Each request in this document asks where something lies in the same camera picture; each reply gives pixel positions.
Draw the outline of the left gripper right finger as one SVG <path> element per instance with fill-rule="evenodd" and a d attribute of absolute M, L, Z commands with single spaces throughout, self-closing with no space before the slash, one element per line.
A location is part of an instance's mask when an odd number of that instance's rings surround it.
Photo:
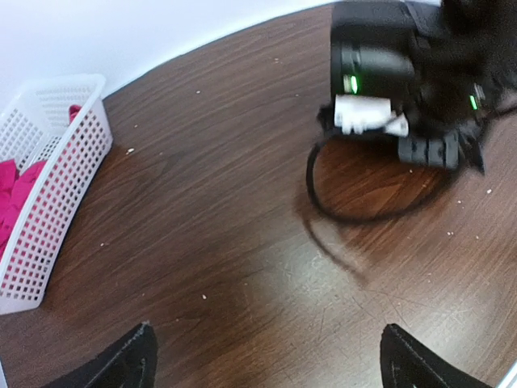
<path fill-rule="evenodd" d="M 430 388 L 489 388 L 475 377 L 447 363 L 395 323 L 380 340 L 382 386 Z"/>

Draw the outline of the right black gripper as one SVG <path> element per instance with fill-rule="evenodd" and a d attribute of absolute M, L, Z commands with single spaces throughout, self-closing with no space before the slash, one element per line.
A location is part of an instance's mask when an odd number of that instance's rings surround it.
<path fill-rule="evenodd" d="M 410 38 L 410 57 L 432 75 L 443 71 L 449 82 L 472 91 L 478 127 L 499 116 L 499 100 L 516 89 L 516 2 L 442 1 L 440 12 L 450 36 L 424 44 Z"/>

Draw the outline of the red garment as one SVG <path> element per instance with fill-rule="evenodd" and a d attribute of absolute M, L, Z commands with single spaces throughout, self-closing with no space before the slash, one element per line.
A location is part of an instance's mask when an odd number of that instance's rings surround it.
<path fill-rule="evenodd" d="M 21 173 L 13 159 L 1 162 L 1 256 L 46 163 L 35 162 Z"/>

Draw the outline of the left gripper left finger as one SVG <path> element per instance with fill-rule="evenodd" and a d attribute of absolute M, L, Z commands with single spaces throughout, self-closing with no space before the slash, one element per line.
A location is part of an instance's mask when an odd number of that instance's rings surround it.
<path fill-rule="evenodd" d="M 158 342 L 148 322 L 136 325 L 95 358 L 47 387 L 153 387 Z"/>

